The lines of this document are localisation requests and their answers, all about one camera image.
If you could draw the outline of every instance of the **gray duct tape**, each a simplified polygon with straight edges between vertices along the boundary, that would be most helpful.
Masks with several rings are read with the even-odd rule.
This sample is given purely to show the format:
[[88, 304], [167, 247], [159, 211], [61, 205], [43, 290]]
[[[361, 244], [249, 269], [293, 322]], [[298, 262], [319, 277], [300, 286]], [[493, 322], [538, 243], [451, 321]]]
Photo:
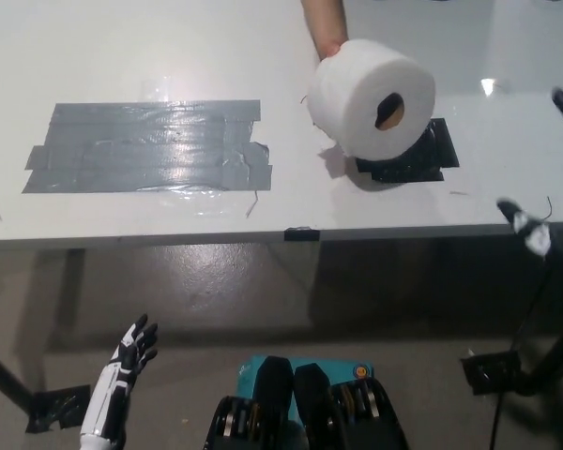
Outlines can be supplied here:
[[145, 170], [59, 169], [31, 172], [23, 193], [136, 192], [204, 187], [217, 190], [269, 190], [271, 168], [245, 167]]
[[223, 164], [223, 145], [171, 143], [124, 145], [102, 142], [74, 147], [37, 146], [27, 160], [35, 169], [126, 169], [147, 167], [211, 167]]
[[23, 192], [269, 190], [259, 118], [258, 101], [57, 105]]
[[174, 101], [166, 103], [60, 103], [52, 124], [176, 125], [191, 114], [214, 113], [227, 122], [261, 120], [259, 100]]
[[48, 129], [45, 145], [89, 145], [96, 143], [159, 144], [212, 143], [225, 138], [225, 122], [168, 127], [135, 125], [56, 125]]

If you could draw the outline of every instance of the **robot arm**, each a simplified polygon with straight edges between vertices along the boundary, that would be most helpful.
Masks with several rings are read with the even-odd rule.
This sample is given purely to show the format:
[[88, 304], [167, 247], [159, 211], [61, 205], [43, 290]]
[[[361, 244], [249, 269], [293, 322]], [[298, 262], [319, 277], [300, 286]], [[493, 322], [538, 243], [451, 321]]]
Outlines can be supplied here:
[[115, 349], [100, 373], [81, 431], [81, 450], [121, 450], [125, 446], [125, 421], [129, 395], [146, 363], [157, 355], [157, 325], [144, 329], [143, 315]]

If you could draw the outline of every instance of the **white table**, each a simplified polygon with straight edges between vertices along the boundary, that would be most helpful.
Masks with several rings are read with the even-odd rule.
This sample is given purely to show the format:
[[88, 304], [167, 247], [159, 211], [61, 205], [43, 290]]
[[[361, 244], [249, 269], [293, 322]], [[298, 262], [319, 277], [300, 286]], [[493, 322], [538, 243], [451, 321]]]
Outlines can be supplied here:
[[[0, 2], [0, 248], [281, 241], [291, 227], [350, 239], [505, 233], [508, 196], [563, 224], [563, 1], [345, 0], [352, 38], [373, 38], [435, 76], [434, 116], [461, 163], [446, 181], [365, 192], [332, 179], [332, 146], [301, 104], [316, 68], [298, 0]], [[253, 138], [272, 189], [211, 195], [21, 194], [54, 104], [261, 100]], [[480, 80], [497, 79], [486, 97]]]

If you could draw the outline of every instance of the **human hand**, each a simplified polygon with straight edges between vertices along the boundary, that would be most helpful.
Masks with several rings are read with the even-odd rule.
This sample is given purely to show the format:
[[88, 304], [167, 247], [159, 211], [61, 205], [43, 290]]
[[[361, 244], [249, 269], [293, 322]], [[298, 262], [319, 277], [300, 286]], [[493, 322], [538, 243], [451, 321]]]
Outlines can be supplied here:
[[319, 58], [339, 52], [348, 40], [342, 0], [302, 0], [302, 6]]

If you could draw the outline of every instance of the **robot finger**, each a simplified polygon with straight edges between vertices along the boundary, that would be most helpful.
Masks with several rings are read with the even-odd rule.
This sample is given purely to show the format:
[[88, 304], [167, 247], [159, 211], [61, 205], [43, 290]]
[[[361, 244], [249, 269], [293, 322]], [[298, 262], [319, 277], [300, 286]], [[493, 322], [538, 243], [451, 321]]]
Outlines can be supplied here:
[[154, 347], [154, 344], [157, 343], [158, 339], [159, 338], [156, 335], [151, 335], [151, 336], [145, 337], [142, 345], [140, 347], [138, 347], [138, 352], [140, 354], [144, 354], [146, 352], [146, 350]]
[[138, 319], [136, 323], [134, 323], [129, 328], [128, 332], [121, 339], [123, 345], [125, 345], [126, 347], [131, 345], [136, 340], [138, 335], [141, 333], [142, 328], [145, 327], [147, 322], [148, 322], [148, 316], [147, 314], [143, 314], [142, 317], [140, 317], [140, 319]]
[[135, 339], [135, 344], [141, 350], [143, 347], [146, 347], [146, 341], [154, 337], [157, 333], [159, 326], [156, 323], [152, 323], [148, 326], [142, 333], [140, 333], [137, 338]]
[[140, 361], [138, 362], [136, 369], [137, 373], [139, 374], [145, 368], [146, 364], [148, 364], [148, 361], [156, 358], [157, 354], [159, 354], [159, 351], [157, 349], [150, 349], [144, 356], [142, 356], [142, 358], [140, 358]]

